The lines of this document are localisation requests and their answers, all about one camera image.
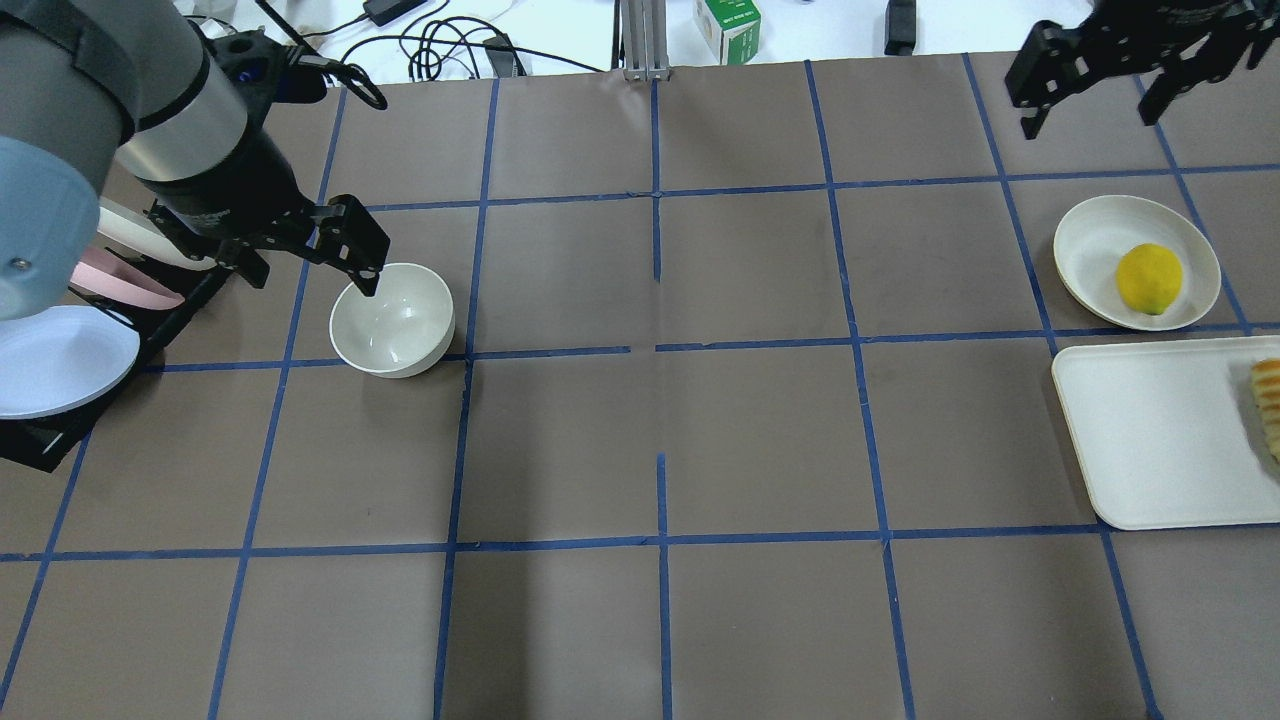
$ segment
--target white oval plate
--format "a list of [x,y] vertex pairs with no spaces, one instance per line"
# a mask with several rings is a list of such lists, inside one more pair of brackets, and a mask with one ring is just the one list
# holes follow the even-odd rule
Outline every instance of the white oval plate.
[[[1167,247],[1183,263],[1183,291],[1160,315],[1132,310],[1116,290],[1116,265],[1144,242]],[[1062,215],[1053,234],[1053,261],[1080,305],[1135,331],[1187,327],[1213,307],[1222,290],[1217,255],[1196,225],[1160,202],[1129,195],[1092,197]]]
[[129,373],[138,346],[138,333],[82,305],[0,323],[0,420],[56,415],[101,397]]

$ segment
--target metal stand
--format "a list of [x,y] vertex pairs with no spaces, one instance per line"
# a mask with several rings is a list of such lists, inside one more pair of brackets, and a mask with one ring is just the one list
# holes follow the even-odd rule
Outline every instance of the metal stand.
[[667,79],[667,0],[622,0],[622,49],[630,81]]

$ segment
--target power adapter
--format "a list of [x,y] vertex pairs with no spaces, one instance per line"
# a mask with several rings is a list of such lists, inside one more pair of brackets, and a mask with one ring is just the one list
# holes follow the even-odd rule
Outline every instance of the power adapter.
[[426,0],[365,0],[365,14],[375,26],[383,27],[422,3]]

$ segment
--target white plate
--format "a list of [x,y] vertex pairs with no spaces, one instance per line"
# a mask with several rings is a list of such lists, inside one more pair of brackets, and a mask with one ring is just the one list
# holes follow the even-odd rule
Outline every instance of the white plate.
[[79,407],[115,387],[138,357],[138,333],[82,305],[0,323],[0,420]]
[[1140,530],[1280,521],[1249,368],[1280,337],[1069,347],[1053,383],[1098,516]]
[[[1183,290],[1160,315],[1132,310],[1116,290],[1116,265],[1153,242],[1183,263]],[[1053,261],[1071,297],[1103,320],[1135,331],[1171,331],[1204,316],[1222,288],[1208,240],[1187,218],[1143,197],[1103,195],[1071,208],[1053,234]]]

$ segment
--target gray robot arm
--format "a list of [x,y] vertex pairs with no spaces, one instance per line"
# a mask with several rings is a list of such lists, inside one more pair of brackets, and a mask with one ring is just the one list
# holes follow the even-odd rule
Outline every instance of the gray robot arm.
[[[260,45],[285,54],[246,33],[220,59]],[[351,196],[321,208],[302,196],[261,127],[275,88],[246,106],[252,91],[210,51],[169,0],[0,0],[0,319],[61,297],[113,156],[156,193],[152,217],[184,254],[261,286],[253,249],[287,250],[374,292],[385,233]]]

